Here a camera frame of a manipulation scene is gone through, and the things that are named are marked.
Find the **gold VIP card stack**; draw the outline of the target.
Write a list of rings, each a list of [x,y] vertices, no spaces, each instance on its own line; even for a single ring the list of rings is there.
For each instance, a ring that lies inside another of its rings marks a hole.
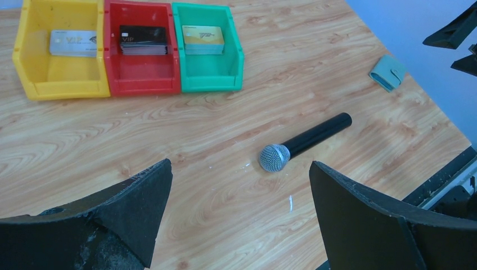
[[[222,30],[218,26],[183,25],[183,43],[188,55],[221,55],[224,49]]]

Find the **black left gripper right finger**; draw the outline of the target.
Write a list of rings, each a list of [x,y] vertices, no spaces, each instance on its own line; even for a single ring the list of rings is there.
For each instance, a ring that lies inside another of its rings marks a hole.
[[[321,162],[309,178],[331,269],[476,268],[476,221],[418,208]]]

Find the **silver VIP card stack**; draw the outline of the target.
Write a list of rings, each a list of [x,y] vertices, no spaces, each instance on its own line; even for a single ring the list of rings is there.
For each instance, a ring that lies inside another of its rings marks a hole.
[[[97,32],[91,30],[52,30],[49,52],[54,56],[96,57]]]

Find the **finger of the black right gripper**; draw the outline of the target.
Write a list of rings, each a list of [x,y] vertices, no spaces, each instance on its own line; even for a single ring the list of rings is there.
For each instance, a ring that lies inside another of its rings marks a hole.
[[[476,77],[477,76],[476,65],[477,65],[476,55],[470,55],[455,61],[451,65],[451,68]]]
[[[457,49],[476,28],[476,2],[445,27],[422,42],[426,46]]]

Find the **green plastic bin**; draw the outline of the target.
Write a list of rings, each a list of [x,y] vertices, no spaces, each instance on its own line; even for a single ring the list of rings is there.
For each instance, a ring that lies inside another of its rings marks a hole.
[[[245,56],[228,6],[172,3],[183,93],[239,91],[242,89]],[[217,26],[224,38],[220,55],[186,53],[182,26]]]

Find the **red plastic bin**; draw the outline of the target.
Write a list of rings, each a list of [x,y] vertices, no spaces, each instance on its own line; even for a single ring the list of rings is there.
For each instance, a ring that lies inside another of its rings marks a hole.
[[[181,93],[178,45],[169,3],[105,1],[103,57],[112,96]],[[158,26],[166,32],[166,55],[124,55],[120,26]]]

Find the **black handheld microphone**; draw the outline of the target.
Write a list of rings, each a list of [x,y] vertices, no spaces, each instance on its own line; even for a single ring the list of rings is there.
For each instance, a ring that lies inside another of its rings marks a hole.
[[[259,165],[267,172],[279,172],[294,157],[350,127],[352,117],[342,112],[317,126],[279,144],[265,146]]]

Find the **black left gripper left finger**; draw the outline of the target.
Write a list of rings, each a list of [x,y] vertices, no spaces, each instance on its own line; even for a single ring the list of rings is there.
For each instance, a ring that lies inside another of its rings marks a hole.
[[[172,179],[164,159],[82,199],[1,219],[1,268],[150,267]]]

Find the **yellow plastic bin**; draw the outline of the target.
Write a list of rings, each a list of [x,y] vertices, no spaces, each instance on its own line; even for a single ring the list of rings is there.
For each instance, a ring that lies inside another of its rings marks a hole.
[[[103,1],[24,1],[12,59],[27,98],[109,97]]]

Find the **black VIP card stack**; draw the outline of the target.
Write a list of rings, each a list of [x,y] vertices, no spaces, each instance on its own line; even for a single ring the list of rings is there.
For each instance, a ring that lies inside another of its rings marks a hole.
[[[167,55],[166,28],[162,26],[120,26],[120,48],[124,55]]]

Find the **teal card holder wallet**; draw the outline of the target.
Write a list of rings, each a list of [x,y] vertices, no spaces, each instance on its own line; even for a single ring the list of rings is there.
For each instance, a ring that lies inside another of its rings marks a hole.
[[[387,92],[397,89],[404,80],[406,67],[391,55],[383,55],[368,76]]]

